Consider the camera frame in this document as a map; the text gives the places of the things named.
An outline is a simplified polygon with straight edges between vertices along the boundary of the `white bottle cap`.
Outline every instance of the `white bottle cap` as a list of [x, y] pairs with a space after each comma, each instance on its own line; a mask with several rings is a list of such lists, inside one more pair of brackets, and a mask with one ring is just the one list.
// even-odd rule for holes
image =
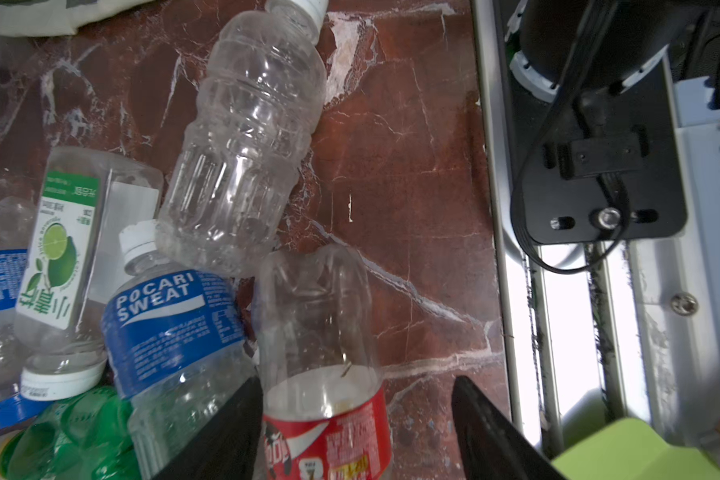
[[155, 245], [155, 228], [157, 220], [142, 220], [136, 225], [129, 225], [120, 232], [120, 248], [123, 251], [123, 262], [127, 265], [134, 258], [157, 250]]
[[106, 360], [85, 370], [70, 373], [37, 373], [26, 367], [21, 371], [21, 396], [29, 400], [61, 400], [94, 388], [104, 372]]
[[328, 11], [328, 0], [291, 0], [291, 2], [297, 4], [309, 14], [317, 27], [317, 31], [320, 32], [322, 20], [326, 17]]

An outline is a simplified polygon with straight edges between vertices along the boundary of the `red marble tabletop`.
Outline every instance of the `red marble tabletop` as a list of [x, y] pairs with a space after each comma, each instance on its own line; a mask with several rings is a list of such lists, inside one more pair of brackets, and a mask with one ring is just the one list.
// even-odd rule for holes
[[[170, 178], [219, 30], [251, 0], [165, 0], [78, 35], [0, 39], [0, 198], [37, 200], [55, 145]], [[504, 411], [488, 169], [468, 0], [331, 0], [328, 92], [282, 248], [354, 246], [368, 268], [396, 478], [460, 478], [451, 388]], [[250, 302], [250, 283], [240, 293]]]

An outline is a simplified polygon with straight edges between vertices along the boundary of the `black cylinder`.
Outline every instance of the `black cylinder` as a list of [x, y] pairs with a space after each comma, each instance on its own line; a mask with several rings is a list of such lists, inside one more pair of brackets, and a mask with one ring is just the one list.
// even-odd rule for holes
[[[537, 72], [557, 83], [586, 0], [528, 0], [520, 23], [520, 48]], [[624, 80], [704, 11], [666, 0], [633, 0], [618, 7], [583, 88]]]

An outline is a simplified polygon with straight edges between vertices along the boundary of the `bolt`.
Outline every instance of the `bolt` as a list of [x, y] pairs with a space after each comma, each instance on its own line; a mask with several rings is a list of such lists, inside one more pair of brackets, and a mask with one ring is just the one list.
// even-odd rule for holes
[[690, 293], [676, 293], [670, 300], [672, 312], [680, 316], [691, 316], [699, 311], [699, 301]]
[[603, 208], [595, 216], [595, 226], [601, 230], [614, 230], [620, 223], [621, 212], [612, 206]]

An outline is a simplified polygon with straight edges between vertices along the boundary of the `green plastic bottle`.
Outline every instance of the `green plastic bottle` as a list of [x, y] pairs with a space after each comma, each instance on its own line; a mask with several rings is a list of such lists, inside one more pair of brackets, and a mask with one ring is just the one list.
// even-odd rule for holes
[[131, 411], [110, 386], [56, 402], [19, 440], [7, 479], [140, 480]]

